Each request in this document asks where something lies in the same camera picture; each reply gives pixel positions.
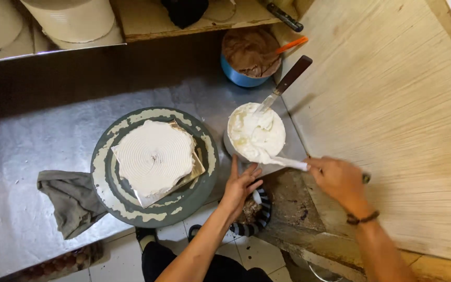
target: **black pants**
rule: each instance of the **black pants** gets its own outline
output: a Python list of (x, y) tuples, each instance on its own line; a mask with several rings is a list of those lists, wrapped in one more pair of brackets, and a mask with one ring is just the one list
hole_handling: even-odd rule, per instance
[[(149, 242), (142, 252), (142, 272), (145, 282), (154, 282), (177, 256), (167, 247)], [(260, 268), (246, 270), (239, 262), (216, 254), (211, 260), (204, 282), (208, 281), (257, 281), (272, 282)]]

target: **black shoe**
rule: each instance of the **black shoe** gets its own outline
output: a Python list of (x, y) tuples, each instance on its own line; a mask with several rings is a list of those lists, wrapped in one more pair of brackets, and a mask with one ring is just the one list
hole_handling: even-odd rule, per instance
[(139, 242), (147, 235), (152, 235), (157, 240), (157, 238), (156, 238), (156, 228), (135, 227), (135, 235), (137, 237), (137, 241), (139, 241)]
[(187, 236), (187, 239), (189, 240), (189, 243), (191, 243), (191, 240), (196, 236), (197, 232), (201, 228), (201, 225), (195, 224), (189, 228), (189, 235)]

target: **black knife handle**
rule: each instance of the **black knife handle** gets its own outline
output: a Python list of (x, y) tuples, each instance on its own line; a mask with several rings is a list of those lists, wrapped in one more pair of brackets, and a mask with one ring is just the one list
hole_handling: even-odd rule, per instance
[(267, 10), (271, 12), (275, 17), (279, 18), (282, 22), (286, 23), (293, 31), (301, 32), (304, 29), (304, 26), (297, 22), (293, 17), (285, 13), (278, 6), (273, 3), (267, 4)]
[(287, 74), (281, 79), (276, 87), (278, 95), (283, 94), (291, 84), (313, 63), (313, 60), (306, 55), (302, 55), (300, 59), (293, 65)]

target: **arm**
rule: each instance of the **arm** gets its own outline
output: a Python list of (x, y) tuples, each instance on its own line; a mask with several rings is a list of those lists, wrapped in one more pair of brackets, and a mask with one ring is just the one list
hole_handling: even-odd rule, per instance
[(256, 168), (257, 164), (254, 163), (238, 175), (238, 157), (233, 156), (231, 174), (218, 208), (184, 251), (160, 274), (156, 282), (203, 281), (229, 226), (241, 214), (246, 197), (262, 184), (262, 180), (251, 184), (262, 172), (256, 171)]
[[(358, 219), (375, 209), (366, 200), (362, 172), (352, 164), (329, 157), (308, 158), (310, 173), (330, 197)], [(415, 282), (417, 279), (377, 220), (359, 223), (356, 241), (368, 280), (373, 282)]]

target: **bracelet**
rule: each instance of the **bracelet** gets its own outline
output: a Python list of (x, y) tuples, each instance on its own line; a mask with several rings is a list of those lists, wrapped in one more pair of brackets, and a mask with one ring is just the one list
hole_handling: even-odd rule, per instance
[(351, 224), (351, 225), (358, 225), (359, 223), (365, 223), (368, 221), (372, 221), (372, 220), (376, 219), (377, 217), (379, 217), (379, 215), (380, 215), (379, 211), (374, 211), (371, 215), (369, 215), (365, 218), (362, 218), (362, 219), (358, 219), (353, 214), (348, 213), (347, 214), (347, 223)]

